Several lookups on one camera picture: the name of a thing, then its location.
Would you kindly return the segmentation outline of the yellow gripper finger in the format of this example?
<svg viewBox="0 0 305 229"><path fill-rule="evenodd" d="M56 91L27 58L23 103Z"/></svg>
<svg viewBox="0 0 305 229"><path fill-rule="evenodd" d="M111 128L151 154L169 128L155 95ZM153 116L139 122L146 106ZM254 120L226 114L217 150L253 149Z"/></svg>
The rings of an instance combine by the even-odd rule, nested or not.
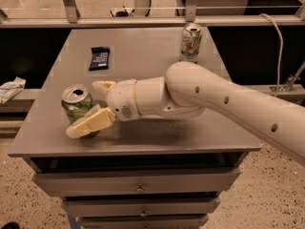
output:
<svg viewBox="0 0 305 229"><path fill-rule="evenodd" d="M93 89L100 93L106 100L112 98L112 89L116 85L114 81L94 81L92 82Z"/></svg>
<svg viewBox="0 0 305 229"><path fill-rule="evenodd" d="M83 117L73 122L66 134L70 138L79 138L106 129L115 120L116 114L109 107L101 108L95 105Z"/></svg>

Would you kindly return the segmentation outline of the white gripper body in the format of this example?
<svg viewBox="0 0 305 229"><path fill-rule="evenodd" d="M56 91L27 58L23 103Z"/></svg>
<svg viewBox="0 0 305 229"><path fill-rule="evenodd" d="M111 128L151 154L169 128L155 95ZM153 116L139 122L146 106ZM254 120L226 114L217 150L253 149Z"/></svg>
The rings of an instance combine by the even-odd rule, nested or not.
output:
<svg viewBox="0 0 305 229"><path fill-rule="evenodd" d="M135 104L136 80L125 80L115 83L108 90L106 97L108 107L120 121L131 121L139 118Z"/></svg>

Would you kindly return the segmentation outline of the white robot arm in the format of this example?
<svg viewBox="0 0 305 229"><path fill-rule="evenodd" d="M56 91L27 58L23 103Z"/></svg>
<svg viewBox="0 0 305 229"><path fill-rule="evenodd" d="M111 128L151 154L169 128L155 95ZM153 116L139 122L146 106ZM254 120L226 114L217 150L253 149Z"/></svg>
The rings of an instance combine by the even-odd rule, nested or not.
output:
<svg viewBox="0 0 305 229"><path fill-rule="evenodd" d="M164 76L120 82L95 81L107 102L87 111L66 131L79 138L114 121L146 115L191 118L208 108L305 165L305 108L228 81L191 62L172 64Z"/></svg>

